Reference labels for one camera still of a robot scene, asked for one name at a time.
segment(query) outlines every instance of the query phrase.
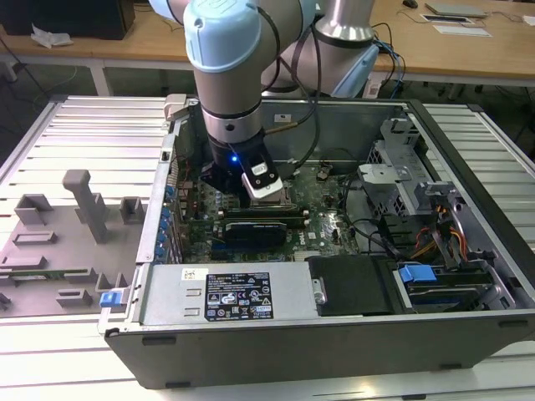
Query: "robotic arm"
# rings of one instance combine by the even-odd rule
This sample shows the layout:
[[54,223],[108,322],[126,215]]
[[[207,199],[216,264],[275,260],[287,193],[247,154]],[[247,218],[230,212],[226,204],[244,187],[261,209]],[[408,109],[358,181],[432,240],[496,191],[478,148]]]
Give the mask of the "robotic arm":
[[[245,196],[254,199],[281,190],[283,183],[263,142],[262,81],[273,82],[272,90],[293,86],[291,74],[274,63],[280,56],[296,68],[305,86],[315,89],[317,59],[307,33],[316,1],[150,3],[163,17],[184,25],[214,159],[203,179],[223,192],[240,194],[245,187]],[[372,7],[373,0],[331,0],[325,17],[316,22],[324,71],[329,71],[325,92],[353,97],[364,85],[378,53],[368,23]]]

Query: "warning label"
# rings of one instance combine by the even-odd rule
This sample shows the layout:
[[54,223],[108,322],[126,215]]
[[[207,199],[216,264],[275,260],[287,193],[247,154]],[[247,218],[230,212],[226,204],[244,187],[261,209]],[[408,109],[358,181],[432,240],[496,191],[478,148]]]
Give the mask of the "warning label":
[[273,319],[269,273],[208,274],[205,319]]

